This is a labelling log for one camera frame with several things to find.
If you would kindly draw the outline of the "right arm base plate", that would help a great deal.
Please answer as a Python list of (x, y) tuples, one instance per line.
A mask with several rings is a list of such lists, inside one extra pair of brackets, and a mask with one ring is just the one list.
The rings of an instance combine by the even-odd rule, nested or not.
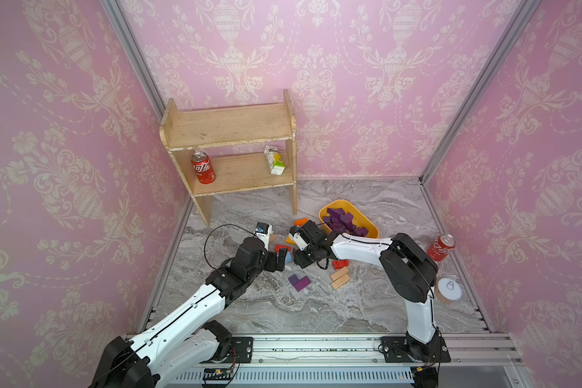
[(451, 356), (446, 342), (440, 335), (433, 336), (428, 344), (405, 336), (383, 336), (378, 346), (386, 363), (423, 363), (437, 365), (450, 363)]

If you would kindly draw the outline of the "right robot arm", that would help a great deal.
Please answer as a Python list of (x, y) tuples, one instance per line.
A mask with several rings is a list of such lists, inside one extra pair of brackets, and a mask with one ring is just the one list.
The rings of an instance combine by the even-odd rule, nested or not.
[(332, 231), (314, 221), (290, 228), (297, 250), (294, 263), (306, 268), (322, 260), (355, 260), (381, 268), (393, 289), (405, 300), (407, 331), (404, 349), (414, 361), (436, 365), (450, 361), (436, 324), (434, 308), (438, 266), (407, 234), (371, 239)]

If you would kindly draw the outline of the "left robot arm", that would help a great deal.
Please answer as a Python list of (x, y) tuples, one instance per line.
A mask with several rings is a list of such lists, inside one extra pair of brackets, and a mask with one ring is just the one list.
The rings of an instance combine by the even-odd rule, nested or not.
[(239, 363), (231, 332), (216, 316), (245, 294), (263, 271), (284, 270), (287, 251), (271, 252), (248, 237), (184, 304), (151, 328), (113, 339), (103, 350), (93, 387), (165, 387), (185, 370), (206, 361)]

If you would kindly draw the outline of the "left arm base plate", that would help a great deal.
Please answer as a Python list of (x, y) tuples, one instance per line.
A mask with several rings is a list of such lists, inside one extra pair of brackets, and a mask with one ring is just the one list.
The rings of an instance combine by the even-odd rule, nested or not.
[(232, 337), (224, 342), (221, 350), (217, 350), (206, 361), (201, 361), (198, 365), (205, 364), (250, 364), (252, 362), (254, 348), (254, 338), (251, 336)]

